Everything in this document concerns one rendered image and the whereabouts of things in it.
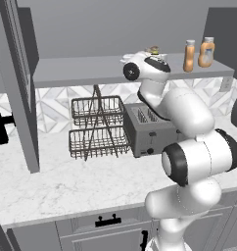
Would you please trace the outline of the dark grey cabinet door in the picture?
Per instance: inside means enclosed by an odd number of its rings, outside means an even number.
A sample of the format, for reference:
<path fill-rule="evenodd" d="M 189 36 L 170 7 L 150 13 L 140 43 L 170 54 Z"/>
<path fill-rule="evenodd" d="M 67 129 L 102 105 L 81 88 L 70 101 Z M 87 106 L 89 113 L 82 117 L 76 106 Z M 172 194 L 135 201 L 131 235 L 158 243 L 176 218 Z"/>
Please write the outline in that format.
<path fill-rule="evenodd" d="M 234 70 L 237 79 L 237 7 L 210 7 L 204 37 L 213 37 L 214 58 Z"/>

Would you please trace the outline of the black frame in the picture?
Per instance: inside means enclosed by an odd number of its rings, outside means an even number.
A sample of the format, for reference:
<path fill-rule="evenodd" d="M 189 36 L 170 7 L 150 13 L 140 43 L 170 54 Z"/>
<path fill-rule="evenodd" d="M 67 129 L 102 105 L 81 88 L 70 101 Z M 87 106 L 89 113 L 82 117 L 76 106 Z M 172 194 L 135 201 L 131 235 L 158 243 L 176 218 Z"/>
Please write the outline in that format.
<path fill-rule="evenodd" d="M 13 124 L 15 125 L 14 116 L 2 117 L 0 113 L 0 145 L 7 144 L 9 142 L 9 137 L 5 129 L 5 125 Z"/>

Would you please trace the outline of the grey drawer front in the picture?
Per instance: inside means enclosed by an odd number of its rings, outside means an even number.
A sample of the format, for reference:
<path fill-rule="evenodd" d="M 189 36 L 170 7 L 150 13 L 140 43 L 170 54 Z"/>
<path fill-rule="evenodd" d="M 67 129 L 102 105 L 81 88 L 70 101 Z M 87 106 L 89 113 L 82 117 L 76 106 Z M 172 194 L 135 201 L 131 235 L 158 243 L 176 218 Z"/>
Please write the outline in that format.
<path fill-rule="evenodd" d="M 86 230 L 104 228 L 105 226 L 95 227 L 95 222 L 98 221 L 98 217 L 102 216 L 103 219 L 106 220 L 111 219 L 113 214 L 116 214 L 118 218 L 121 218 L 121 223 L 111 226 L 120 226 L 130 223 L 143 223 L 151 220 L 151 217 L 148 215 L 144 207 L 136 207 L 56 221 L 57 231 L 60 236 L 67 236 Z"/>

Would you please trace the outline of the white wall outlet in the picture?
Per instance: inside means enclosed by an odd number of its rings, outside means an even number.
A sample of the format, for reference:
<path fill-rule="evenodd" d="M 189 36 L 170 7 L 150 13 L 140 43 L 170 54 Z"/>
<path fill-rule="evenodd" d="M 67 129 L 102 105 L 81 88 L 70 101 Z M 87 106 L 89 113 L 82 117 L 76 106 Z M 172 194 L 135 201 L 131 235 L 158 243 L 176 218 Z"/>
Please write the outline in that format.
<path fill-rule="evenodd" d="M 231 76 L 225 76 L 222 79 L 222 83 L 220 86 L 219 91 L 220 92 L 227 92 L 231 89 L 231 85 L 232 85 L 232 77 Z"/>

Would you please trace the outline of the grey cabinet shelf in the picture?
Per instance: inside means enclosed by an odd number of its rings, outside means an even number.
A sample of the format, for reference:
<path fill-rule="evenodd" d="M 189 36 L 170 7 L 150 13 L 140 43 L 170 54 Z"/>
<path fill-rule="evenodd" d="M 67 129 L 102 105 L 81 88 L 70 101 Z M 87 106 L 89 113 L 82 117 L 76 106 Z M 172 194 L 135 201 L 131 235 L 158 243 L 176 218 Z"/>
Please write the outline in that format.
<path fill-rule="evenodd" d="M 208 78 L 233 76 L 234 70 L 217 60 L 209 68 L 198 66 L 198 56 L 194 56 L 192 73 L 183 71 L 184 55 L 168 54 L 170 79 Z M 33 74 L 36 88 L 76 85 L 125 83 L 122 73 L 121 56 L 40 59 Z"/>

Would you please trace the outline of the grey toaster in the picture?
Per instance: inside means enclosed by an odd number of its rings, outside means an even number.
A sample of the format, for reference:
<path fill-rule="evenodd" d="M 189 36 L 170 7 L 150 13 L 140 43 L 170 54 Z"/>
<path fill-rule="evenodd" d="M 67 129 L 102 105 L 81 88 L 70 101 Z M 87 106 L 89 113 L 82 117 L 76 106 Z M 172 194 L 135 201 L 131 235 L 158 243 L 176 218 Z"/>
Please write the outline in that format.
<path fill-rule="evenodd" d="M 185 139 L 171 122 L 160 119 L 145 104 L 125 104 L 124 108 L 123 127 L 135 158 L 161 154 L 169 144 Z"/>

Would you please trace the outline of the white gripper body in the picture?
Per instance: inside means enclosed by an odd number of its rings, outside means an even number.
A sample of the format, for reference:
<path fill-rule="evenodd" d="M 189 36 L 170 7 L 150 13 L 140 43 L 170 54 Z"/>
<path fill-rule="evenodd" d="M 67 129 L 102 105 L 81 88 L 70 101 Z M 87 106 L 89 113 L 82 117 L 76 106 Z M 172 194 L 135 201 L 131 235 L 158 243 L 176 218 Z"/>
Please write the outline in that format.
<path fill-rule="evenodd" d="M 126 63 L 131 57 L 133 57 L 135 55 L 135 53 L 133 53 L 133 54 L 124 54 L 123 56 L 122 56 L 122 58 L 120 59 L 120 62 L 121 63 Z"/>

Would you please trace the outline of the slim orange condiment bottle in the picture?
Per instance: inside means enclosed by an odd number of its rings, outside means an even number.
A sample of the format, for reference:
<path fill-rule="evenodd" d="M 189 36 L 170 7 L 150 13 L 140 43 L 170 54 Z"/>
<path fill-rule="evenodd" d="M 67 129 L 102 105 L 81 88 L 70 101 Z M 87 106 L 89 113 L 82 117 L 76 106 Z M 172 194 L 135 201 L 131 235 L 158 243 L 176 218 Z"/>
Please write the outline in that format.
<path fill-rule="evenodd" d="M 183 71 L 186 73 L 190 73 L 193 71 L 194 54 L 195 54 L 195 41 L 189 39 L 186 41 L 185 56 L 183 63 Z"/>

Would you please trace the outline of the grey cupboard door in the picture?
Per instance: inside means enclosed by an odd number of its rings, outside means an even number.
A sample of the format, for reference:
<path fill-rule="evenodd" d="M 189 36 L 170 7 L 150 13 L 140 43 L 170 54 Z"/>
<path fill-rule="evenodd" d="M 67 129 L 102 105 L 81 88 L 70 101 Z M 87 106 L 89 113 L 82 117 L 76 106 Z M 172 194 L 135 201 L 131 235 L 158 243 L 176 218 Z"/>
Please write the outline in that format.
<path fill-rule="evenodd" d="M 192 251 L 237 251 L 237 191 L 225 192 L 220 201 L 184 235 Z"/>
<path fill-rule="evenodd" d="M 60 238 L 63 251 L 141 251 L 142 230 L 151 236 L 152 221 L 105 226 Z"/>

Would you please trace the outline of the wide orange condiment bottle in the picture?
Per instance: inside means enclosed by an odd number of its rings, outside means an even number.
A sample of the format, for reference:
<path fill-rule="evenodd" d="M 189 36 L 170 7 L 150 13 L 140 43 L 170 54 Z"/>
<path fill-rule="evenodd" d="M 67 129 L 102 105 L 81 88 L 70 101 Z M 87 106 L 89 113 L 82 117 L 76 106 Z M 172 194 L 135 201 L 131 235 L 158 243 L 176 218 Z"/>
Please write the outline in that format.
<path fill-rule="evenodd" d="M 208 68 L 213 63 L 214 38 L 205 37 L 200 47 L 198 65 L 201 68 Z"/>

